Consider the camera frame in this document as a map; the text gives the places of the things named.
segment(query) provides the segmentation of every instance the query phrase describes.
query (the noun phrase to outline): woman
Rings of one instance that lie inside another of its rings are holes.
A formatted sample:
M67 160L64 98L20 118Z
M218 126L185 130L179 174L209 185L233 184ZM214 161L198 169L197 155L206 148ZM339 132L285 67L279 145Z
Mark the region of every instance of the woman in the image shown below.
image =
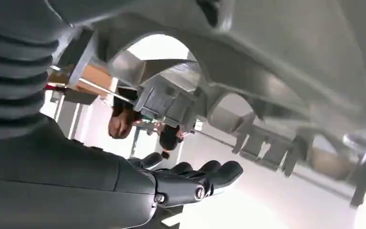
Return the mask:
M118 88L117 93L128 99L138 99L137 91L133 89ZM114 139L124 139L131 132L134 125L138 125L145 118L140 112L133 110L133 105L114 97L113 113L109 120L109 135ZM159 143L164 149L163 158L169 158L169 152L174 150L184 139L185 133L179 126L171 127L157 122L154 125L154 131L159 134Z

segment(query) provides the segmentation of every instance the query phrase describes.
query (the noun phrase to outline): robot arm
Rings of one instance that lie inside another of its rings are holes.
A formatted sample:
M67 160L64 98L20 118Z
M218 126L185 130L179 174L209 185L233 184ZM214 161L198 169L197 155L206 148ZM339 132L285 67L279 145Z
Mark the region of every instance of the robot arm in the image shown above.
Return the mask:
M229 185L242 172L238 164L228 173L226 166L210 173L135 168L68 140L39 113L57 39L125 2L131 1L0 0L0 228L138 226L158 203L199 201L220 185L216 177L233 174Z

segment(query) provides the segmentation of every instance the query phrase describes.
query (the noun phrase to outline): person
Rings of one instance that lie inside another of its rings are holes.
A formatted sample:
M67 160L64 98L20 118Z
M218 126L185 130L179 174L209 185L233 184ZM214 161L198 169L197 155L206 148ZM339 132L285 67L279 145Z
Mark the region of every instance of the person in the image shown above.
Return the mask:
M137 91L131 88L118 87L117 93L128 99L138 99ZM113 112L109 119L109 135L114 139L124 139L131 132L134 125L138 125L145 117L133 110L133 105L117 97L113 99ZM171 127L161 122L154 125L155 131L147 130L148 134L157 132L159 135L159 144L162 146L162 157L168 159L170 151L174 150L184 139L186 133L177 127Z
M117 93L128 99L138 99L137 91L122 87L117 88ZM133 105L117 97L113 99L113 112L109 120L109 135L114 139L125 139L131 132L134 124L141 121L143 116L133 110Z
M58 38L127 2L0 0L0 228L135 227L157 206L201 201L242 174L234 161L136 168L67 139L39 113Z

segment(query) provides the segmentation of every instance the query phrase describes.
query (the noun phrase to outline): screw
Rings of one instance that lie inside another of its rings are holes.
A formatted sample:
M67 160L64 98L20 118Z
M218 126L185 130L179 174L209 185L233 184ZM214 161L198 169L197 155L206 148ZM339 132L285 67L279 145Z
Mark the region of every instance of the screw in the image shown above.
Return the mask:
M155 195L155 202L162 204L163 202L165 202L165 196L162 194L156 194Z
M197 200L201 200L203 199L205 196L205 190L204 190L204 187L203 186L199 186L197 189L196 189L196 193L195 193L195 198Z

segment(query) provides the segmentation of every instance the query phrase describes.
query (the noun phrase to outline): white wall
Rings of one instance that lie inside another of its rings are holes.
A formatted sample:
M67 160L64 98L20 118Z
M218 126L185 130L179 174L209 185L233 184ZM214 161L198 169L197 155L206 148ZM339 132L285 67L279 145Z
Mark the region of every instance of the white wall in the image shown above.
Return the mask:
M238 161L244 174L233 190L186 206L181 229L351 229L356 210L347 200L297 177L285 178L231 154L231 148L202 135L188 136L181 161L199 168L208 160Z

